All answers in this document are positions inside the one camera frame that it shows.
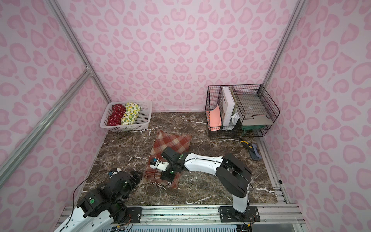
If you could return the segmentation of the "red plaid skirt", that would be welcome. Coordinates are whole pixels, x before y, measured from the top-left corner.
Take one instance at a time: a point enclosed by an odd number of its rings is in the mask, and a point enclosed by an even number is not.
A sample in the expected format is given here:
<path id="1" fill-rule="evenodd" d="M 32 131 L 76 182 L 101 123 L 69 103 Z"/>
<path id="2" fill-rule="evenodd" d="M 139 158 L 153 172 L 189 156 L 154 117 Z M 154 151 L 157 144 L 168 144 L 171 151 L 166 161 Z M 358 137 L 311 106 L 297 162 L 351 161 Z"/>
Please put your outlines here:
<path id="1" fill-rule="evenodd" d="M 157 134 L 156 140 L 154 142 L 154 145 L 151 149 L 150 156 L 147 162 L 147 166 L 144 172 L 144 179 L 148 180 L 151 183 L 157 183 L 158 185 L 162 187 L 172 188 L 175 189 L 178 187 L 178 182 L 181 177 L 180 173 L 177 173 L 175 175 L 175 178 L 172 182 L 162 180 L 161 177 L 161 170 L 159 169 L 160 166 L 157 167 L 154 166 L 154 168 L 151 168 L 150 162 L 153 160 L 153 158 L 156 158 L 158 160 L 161 160 L 162 162 L 165 162 L 165 159 L 161 156 L 162 152 L 166 147 L 172 148 L 174 151 L 178 153 L 184 153 L 189 150 L 191 143 L 191 136 L 186 135 L 176 135 L 164 132 L 160 130 Z"/>

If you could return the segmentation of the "lemon print skirt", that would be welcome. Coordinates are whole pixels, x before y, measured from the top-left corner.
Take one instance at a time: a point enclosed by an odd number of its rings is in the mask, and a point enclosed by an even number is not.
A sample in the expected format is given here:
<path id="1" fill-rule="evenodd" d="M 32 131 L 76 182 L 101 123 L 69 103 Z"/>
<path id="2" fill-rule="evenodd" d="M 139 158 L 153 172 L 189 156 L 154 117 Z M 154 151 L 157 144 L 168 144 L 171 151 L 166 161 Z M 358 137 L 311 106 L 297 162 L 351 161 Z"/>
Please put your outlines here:
<path id="1" fill-rule="evenodd" d="M 136 122 L 142 108 L 140 105 L 133 103 L 133 102 L 128 102 L 125 104 L 126 107 L 126 112 L 121 119 L 121 125 L 132 125 Z"/>

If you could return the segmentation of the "white plastic basket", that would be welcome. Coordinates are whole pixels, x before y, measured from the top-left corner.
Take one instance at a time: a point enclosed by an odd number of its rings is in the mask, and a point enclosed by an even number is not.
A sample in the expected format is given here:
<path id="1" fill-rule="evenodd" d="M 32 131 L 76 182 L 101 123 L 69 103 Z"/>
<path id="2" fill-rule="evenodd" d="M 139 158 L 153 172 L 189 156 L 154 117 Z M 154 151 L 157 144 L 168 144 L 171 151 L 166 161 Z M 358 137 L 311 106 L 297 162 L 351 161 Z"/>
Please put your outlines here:
<path id="1" fill-rule="evenodd" d="M 100 127 L 113 132 L 141 131 L 149 127 L 152 101 L 122 101 L 107 105 Z"/>

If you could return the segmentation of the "red polka dot skirt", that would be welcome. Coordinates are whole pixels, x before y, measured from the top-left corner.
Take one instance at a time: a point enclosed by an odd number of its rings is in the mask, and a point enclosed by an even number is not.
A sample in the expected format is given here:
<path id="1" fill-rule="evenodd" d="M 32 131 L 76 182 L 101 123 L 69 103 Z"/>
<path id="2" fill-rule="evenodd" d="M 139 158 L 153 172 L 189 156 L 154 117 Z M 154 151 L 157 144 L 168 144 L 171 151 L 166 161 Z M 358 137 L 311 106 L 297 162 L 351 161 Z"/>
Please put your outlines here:
<path id="1" fill-rule="evenodd" d="M 120 126 L 121 119 L 126 112 L 126 107 L 123 104 L 115 104 L 112 106 L 112 114 L 108 118 L 107 126 Z"/>

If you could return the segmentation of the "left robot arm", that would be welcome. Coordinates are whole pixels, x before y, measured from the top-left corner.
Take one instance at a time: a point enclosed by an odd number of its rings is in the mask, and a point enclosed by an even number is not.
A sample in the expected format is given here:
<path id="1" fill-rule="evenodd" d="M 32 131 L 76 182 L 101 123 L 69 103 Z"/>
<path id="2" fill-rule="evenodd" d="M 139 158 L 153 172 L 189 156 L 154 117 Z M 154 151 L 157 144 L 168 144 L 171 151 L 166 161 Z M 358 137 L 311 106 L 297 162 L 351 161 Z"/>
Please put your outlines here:
<path id="1" fill-rule="evenodd" d="M 112 224 L 112 232 L 124 230 L 140 221 L 142 209 L 128 208 L 125 203 L 143 178 L 143 172 L 111 169 L 109 179 L 90 190 L 80 199 L 66 220 L 55 229 L 56 232 L 99 232 Z"/>

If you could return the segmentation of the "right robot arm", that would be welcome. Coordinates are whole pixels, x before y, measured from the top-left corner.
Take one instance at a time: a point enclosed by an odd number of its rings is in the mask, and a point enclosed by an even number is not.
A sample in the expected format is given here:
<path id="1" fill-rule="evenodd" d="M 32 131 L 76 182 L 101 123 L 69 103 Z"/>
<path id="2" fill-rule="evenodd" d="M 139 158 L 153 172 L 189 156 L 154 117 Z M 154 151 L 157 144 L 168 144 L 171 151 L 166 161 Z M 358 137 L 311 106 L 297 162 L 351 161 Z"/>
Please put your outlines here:
<path id="1" fill-rule="evenodd" d="M 223 157 L 201 156 L 192 152 L 178 153 L 170 147 L 161 154 L 163 160 L 153 158 L 150 167 L 161 171 L 161 180 L 172 183 L 182 171 L 202 172 L 216 176 L 232 194 L 233 209 L 246 213 L 249 206 L 249 189 L 252 188 L 252 171 L 232 154 Z"/>

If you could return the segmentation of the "pink folder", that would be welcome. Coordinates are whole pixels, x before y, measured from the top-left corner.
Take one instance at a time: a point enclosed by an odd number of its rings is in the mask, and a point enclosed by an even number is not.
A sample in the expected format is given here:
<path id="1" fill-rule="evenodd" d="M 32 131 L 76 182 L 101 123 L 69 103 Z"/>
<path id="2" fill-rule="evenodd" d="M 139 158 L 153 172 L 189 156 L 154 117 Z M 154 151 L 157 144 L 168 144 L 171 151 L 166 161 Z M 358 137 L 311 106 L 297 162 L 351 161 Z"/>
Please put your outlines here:
<path id="1" fill-rule="evenodd" d="M 222 119 L 220 115 L 219 105 L 209 112 L 209 129 L 210 131 L 218 131 L 222 126 Z"/>

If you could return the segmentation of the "white book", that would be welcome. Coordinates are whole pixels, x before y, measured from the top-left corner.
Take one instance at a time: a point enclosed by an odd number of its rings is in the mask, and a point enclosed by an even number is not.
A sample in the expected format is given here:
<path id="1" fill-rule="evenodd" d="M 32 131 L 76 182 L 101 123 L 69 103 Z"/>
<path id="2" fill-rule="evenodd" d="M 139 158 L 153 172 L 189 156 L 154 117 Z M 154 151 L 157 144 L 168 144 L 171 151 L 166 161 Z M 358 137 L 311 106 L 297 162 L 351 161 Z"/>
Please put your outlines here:
<path id="1" fill-rule="evenodd" d="M 229 87 L 222 88 L 222 122 L 223 129 L 230 126 L 235 101 Z"/>

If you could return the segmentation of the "yellow black utility knife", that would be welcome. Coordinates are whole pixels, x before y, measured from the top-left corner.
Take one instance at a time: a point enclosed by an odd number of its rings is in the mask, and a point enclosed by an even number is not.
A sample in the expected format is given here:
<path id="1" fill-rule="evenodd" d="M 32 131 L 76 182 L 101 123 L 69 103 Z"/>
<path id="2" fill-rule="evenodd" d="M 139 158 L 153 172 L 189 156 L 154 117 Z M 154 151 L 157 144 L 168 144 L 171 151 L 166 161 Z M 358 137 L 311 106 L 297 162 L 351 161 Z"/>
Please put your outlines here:
<path id="1" fill-rule="evenodd" d="M 258 146 L 255 144 L 251 144 L 244 139 L 239 139 L 240 144 L 245 147 L 250 154 L 250 157 L 253 161 L 259 161 L 262 160 L 262 156 L 258 153 Z"/>

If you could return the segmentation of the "grey paper tray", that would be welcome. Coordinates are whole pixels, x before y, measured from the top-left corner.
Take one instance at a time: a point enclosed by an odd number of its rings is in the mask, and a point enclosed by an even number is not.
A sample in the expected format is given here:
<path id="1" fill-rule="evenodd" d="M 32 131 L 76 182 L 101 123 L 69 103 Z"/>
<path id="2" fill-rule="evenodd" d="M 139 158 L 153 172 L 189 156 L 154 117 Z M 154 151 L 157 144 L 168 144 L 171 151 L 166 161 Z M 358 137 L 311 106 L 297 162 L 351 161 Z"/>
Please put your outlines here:
<path id="1" fill-rule="evenodd" d="M 238 94 L 238 110 L 242 126 L 268 126 L 272 116 L 257 94 Z"/>

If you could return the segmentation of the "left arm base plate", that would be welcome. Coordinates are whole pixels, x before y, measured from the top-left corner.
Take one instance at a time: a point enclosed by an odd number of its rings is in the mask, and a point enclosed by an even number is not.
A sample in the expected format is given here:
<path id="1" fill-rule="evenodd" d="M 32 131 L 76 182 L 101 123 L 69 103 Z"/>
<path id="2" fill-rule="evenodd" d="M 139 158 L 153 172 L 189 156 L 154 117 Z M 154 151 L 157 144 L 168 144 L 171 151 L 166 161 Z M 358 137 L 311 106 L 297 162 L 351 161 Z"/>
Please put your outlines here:
<path id="1" fill-rule="evenodd" d="M 124 207 L 114 214 L 113 224 L 139 224 L 142 217 L 142 207 Z"/>

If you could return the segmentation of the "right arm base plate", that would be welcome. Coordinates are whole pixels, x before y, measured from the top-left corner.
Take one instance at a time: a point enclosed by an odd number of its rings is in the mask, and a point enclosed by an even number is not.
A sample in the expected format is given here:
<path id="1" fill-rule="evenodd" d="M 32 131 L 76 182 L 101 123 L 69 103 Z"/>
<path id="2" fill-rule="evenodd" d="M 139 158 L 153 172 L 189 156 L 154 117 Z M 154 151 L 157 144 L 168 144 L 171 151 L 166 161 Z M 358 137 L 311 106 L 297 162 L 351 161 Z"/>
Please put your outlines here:
<path id="1" fill-rule="evenodd" d="M 232 206 L 220 206 L 218 208 L 221 222 L 260 222 L 260 214 L 256 206 L 248 206 L 244 213 L 240 213 Z"/>

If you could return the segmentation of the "aluminium frame rail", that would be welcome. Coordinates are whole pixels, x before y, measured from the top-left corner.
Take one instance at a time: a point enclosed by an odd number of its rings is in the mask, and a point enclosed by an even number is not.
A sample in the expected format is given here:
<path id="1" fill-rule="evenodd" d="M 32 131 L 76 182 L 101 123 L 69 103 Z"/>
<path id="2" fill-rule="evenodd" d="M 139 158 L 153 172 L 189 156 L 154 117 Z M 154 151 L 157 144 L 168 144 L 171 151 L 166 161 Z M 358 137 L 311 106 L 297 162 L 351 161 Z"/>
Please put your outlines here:
<path id="1" fill-rule="evenodd" d="M 139 206 L 143 208 L 140 223 L 124 226 L 124 230 L 120 232 L 308 231 L 303 214 L 296 204 L 256 204 L 252 206 L 258 208 L 260 222 L 221 222 L 218 205 Z M 66 220 L 72 210 L 70 206 L 64 209 L 55 229 Z M 111 232 L 111 229 L 116 226 L 112 224 L 99 232 Z"/>

